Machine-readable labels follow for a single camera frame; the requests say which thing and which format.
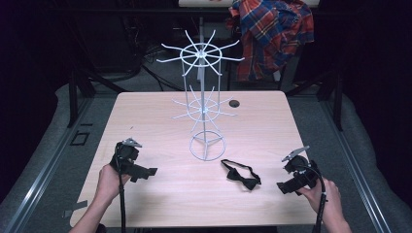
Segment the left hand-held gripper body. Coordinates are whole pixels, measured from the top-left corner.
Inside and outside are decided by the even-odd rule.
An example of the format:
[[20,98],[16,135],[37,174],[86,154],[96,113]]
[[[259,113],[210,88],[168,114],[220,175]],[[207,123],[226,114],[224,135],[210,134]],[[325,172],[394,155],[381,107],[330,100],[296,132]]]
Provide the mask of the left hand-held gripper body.
[[128,138],[118,142],[115,146],[115,153],[110,161],[110,165],[121,175],[126,174],[136,177],[139,168],[134,164],[139,154],[141,145],[134,139]]

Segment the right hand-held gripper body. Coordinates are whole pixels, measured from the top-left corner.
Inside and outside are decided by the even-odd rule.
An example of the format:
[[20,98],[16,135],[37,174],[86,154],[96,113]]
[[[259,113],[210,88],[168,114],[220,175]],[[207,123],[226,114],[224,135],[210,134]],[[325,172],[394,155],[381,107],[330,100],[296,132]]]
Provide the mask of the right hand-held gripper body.
[[318,179],[319,169],[313,160],[308,160],[301,153],[308,150],[309,146],[293,150],[285,158],[283,162],[287,162],[284,169],[292,174],[292,179],[299,182],[301,187],[309,186],[313,188]]

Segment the person's left hand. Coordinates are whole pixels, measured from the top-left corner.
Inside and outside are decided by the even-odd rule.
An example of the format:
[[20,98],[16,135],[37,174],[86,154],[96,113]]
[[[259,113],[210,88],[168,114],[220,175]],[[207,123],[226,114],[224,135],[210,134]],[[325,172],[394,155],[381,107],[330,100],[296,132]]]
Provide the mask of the person's left hand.
[[99,172],[94,199],[99,204],[110,205],[120,194],[120,185],[126,184],[129,180],[129,175],[119,175],[111,165],[104,165]]

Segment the black bow tie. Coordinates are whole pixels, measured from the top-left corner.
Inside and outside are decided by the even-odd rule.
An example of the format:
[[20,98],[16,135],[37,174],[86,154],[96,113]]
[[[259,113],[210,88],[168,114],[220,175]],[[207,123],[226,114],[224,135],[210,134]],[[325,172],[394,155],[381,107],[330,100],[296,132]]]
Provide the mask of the black bow tie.
[[228,159],[222,159],[221,163],[222,165],[227,169],[227,175],[226,177],[229,180],[240,182],[243,184],[247,189],[253,190],[258,184],[261,184],[261,179],[259,175],[257,175],[254,171],[253,168],[241,163],[237,163],[233,161],[232,163],[235,165],[240,166],[241,168],[247,168],[250,171],[250,174],[252,175],[250,178],[244,178],[236,168],[230,166],[230,163],[232,161]]

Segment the red blue plaid shirt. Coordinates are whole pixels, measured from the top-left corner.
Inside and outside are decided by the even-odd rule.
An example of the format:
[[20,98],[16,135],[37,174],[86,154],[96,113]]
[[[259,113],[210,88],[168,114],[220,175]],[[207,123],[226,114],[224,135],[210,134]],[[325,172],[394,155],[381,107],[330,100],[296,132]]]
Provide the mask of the red blue plaid shirt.
[[229,10],[241,29],[239,82],[272,76],[300,46],[314,41],[313,14],[302,0],[233,0]]

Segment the grey metal stand pole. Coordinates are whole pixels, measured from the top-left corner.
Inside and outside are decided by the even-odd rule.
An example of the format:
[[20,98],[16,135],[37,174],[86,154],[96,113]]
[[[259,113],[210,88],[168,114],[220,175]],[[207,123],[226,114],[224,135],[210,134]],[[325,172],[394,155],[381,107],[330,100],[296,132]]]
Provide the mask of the grey metal stand pole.
[[[203,22],[203,17],[200,17],[199,18],[199,26],[198,26],[198,36],[199,36],[199,42],[200,43],[204,43],[204,22]],[[203,67],[203,65],[204,65],[204,59],[203,58],[201,58],[200,60],[199,60],[199,63],[198,63],[201,67],[200,68],[198,68],[198,70],[197,70],[197,80],[200,82],[200,83],[202,83],[202,80],[203,80],[203,78],[204,78],[204,67]]]

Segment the black tape rectangle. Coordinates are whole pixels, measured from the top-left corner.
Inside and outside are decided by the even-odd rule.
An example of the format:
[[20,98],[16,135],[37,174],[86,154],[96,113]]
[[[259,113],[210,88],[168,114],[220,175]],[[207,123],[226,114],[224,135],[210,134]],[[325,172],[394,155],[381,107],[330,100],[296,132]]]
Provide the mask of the black tape rectangle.
[[89,137],[88,132],[77,131],[74,137],[72,138],[70,145],[71,146],[84,146],[87,142],[88,137]]

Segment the metal floor rail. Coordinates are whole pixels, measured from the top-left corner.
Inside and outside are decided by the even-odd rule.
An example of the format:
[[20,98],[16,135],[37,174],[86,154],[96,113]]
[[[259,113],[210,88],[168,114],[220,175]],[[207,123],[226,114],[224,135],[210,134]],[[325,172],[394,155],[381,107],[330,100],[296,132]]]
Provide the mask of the metal floor rail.
[[355,155],[347,141],[343,131],[340,131],[335,125],[332,117],[332,108],[327,102],[320,103],[323,112],[326,116],[326,120],[331,127],[333,134],[337,138],[341,149],[343,150],[343,160],[347,166],[347,169],[351,175],[360,199],[366,208],[366,211],[371,219],[371,222],[377,233],[392,233],[392,230],[385,219],[381,208],[378,205],[377,199],[372,192],[369,184],[367,183],[363,171],[355,158]]
[[0,233],[21,233],[51,183],[69,141],[76,135],[93,99],[81,101],[78,118],[68,127],[68,104],[60,101],[42,140],[4,201],[0,204]]

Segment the white wire display rack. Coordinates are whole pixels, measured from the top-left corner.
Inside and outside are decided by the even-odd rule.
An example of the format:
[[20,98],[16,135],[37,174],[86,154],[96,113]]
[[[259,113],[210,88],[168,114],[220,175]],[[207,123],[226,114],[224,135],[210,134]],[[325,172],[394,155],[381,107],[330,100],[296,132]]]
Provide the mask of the white wire display rack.
[[213,31],[207,42],[195,42],[188,32],[189,43],[185,47],[173,47],[162,44],[165,49],[175,50],[174,58],[160,60],[160,63],[180,61],[184,82],[185,100],[173,102],[186,108],[186,111],[175,116],[175,119],[187,117],[193,125],[190,130],[189,152],[202,161],[213,161],[223,156],[226,141],[217,119],[221,116],[235,117],[226,113],[223,105],[233,100],[232,97],[221,97],[222,62],[242,61],[242,58],[227,57],[223,51],[238,44],[238,41],[218,47],[212,43],[216,31]]

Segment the black frame post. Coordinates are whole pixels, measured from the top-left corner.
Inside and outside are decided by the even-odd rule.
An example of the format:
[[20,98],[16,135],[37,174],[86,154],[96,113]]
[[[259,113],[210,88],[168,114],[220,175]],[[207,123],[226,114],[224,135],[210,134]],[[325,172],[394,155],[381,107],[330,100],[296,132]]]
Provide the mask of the black frame post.
[[67,127],[71,128],[78,118],[77,81],[75,71],[71,72],[68,84],[70,117]]
[[335,90],[334,90],[333,122],[339,131],[342,131],[341,108],[342,108],[342,78],[339,74],[337,74]]

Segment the grey tape strip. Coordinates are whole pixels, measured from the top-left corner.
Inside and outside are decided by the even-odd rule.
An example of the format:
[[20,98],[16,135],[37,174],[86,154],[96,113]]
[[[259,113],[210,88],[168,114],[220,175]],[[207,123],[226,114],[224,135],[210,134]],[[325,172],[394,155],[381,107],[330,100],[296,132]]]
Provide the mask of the grey tape strip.
[[85,208],[87,206],[87,200],[75,203],[69,210],[65,210],[62,213],[63,218],[70,217],[75,211]]

